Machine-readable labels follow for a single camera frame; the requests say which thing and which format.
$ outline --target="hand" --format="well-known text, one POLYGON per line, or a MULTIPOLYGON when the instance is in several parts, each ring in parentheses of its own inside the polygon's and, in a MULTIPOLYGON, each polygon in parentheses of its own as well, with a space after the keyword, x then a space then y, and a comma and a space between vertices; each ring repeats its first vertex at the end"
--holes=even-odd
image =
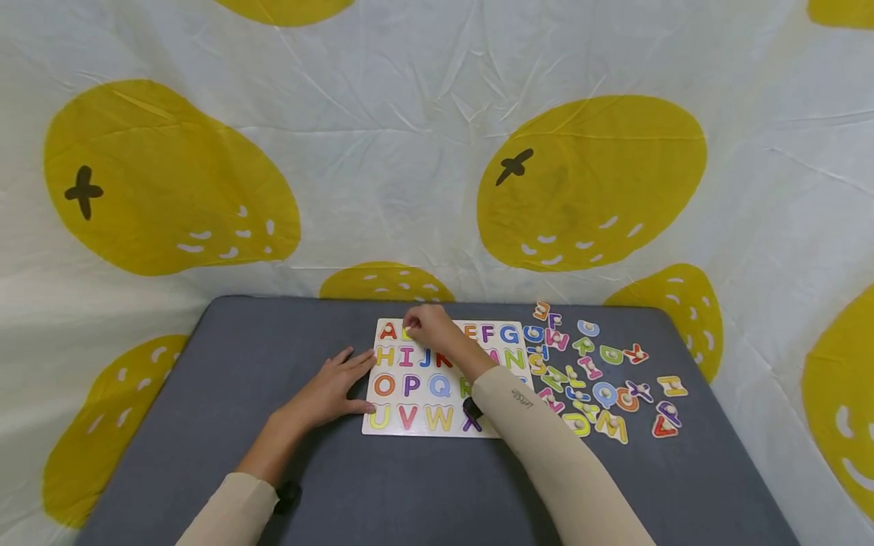
POLYGON ((419 305, 406 312, 404 317, 406 333, 414 341, 448 356, 452 360, 462 359, 479 345, 464 335, 442 305, 419 305))
POLYGON ((374 364, 373 349, 351 358, 348 347, 329 358, 315 377, 276 413, 309 431, 351 413, 373 413, 376 407, 365 400, 349 400, 346 395, 374 364))

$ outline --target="gray table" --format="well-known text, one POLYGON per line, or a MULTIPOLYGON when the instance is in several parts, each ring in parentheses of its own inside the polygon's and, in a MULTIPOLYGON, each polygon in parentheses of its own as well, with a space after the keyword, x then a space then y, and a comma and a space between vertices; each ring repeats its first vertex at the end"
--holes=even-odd
MULTIPOLYGON (((79 544, 173 544, 233 470, 272 410, 327 356, 373 342, 377 319, 409 305, 241 296, 215 300, 124 454, 79 544)), ((457 319, 537 324, 533 305, 450 304, 457 319)), ((667 315, 646 308, 559 306, 572 341, 580 318, 600 324, 597 343, 640 343, 649 361, 605 365, 604 379, 652 385, 678 375, 671 398, 679 436, 655 439, 654 406, 625 414, 629 444, 592 432, 585 441, 662 546, 795 545, 772 496, 698 373, 667 315)), ((564 370, 577 353, 551 352, 564 370)), ((535 379, 536 390, 543 387, 535 379)), ((366 383, 357 386, 364 396, 366 383)), ((361 418, 313 434, 288 469, 299 505, 276 516, 261 544, 558 544, 549 515, 500 440, 364 436, 361 418)))

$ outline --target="yellow lemon print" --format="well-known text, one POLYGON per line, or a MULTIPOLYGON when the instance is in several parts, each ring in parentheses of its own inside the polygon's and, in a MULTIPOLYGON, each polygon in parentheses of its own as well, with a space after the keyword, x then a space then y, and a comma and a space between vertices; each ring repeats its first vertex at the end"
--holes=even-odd
POLYGON ((823 26, 874 29, 871 0, 810 0, 808 15, 811 21, 823 26))
POLYGON ((820 336, 801 377, 801 399, 822 457, 874 521, 874 366, 869 332, 874 286, 820 336))
POLYGON ((355 0, 215 0, 239 16, 274 26, 318 23, 352 5, 355 0))
POLYGON ((604 305, 659 308, 670 316, 704 379, 713 381, 722 361, 722 314, 707 275, 689 264, 674 264, 631 283, 604 305))
POLYGON ((267 156, 154 81, 68 102, 44 161, 66 228, 131 273, 285 259, 301 238, 295 197, 267 156))
POLYGON ((165 335, 145 342, 97 376, 43 471, 45 512, 56 522, 76 529, 85 524, 187 339, 165 335))
POLYGON ((418 267, 369 261, 331 275, 319 290, 332 300, 455 301, 442 282, 418 267))
POLYGON ((513 133, 486 167, 476 213, 504 264, 573 271, 624 259, 676 218, 707 146, 691 114, 655 97, 578 100, 513 133))

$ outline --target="alphabet puzzle board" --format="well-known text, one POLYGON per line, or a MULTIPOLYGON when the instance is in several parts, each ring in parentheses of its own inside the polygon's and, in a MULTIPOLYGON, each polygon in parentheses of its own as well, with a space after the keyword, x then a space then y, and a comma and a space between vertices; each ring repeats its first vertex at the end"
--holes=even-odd
MULTIPOLYGON (((522 323, 454 321, 456 325, 521 381, 531 385, 531 369, 522 323)), ((471 421, 461 404, 470 383, 444 355, 411 340, 401 319, 379 319, 373 342, 377 364, 367 385, 376 413, 364 415, 361 432, 388 436, 499 438, 491 423, 471 421)))

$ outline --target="arm sleeve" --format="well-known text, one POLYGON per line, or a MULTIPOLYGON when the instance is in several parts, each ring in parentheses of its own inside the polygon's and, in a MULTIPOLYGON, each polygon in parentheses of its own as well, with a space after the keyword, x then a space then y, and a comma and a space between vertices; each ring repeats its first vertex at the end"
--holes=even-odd
POLYGON ((177 546, 249 546, 258 542, 279 497, 268 483, 230 473, 177 546))
POLYGON ((592 450, 512 372, 482 374, 473 399, 519 458, 565 546, 655 546, 592 450))

